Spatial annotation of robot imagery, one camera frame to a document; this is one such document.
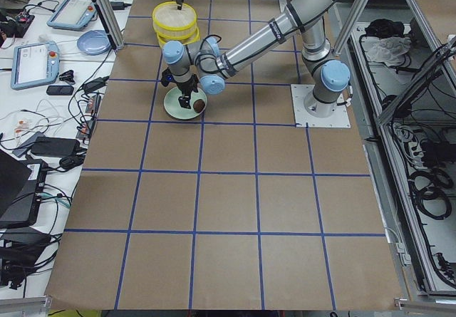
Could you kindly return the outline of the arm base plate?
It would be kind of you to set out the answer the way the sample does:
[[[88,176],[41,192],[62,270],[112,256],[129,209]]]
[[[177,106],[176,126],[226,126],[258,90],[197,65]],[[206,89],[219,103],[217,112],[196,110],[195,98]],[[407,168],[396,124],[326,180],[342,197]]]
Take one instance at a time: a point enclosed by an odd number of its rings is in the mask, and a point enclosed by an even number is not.
[[[340,93],[334,103],[321,103],[314,97],[314,85],[291,85],[295,126],[298,128],[350,128],[348,109]]]

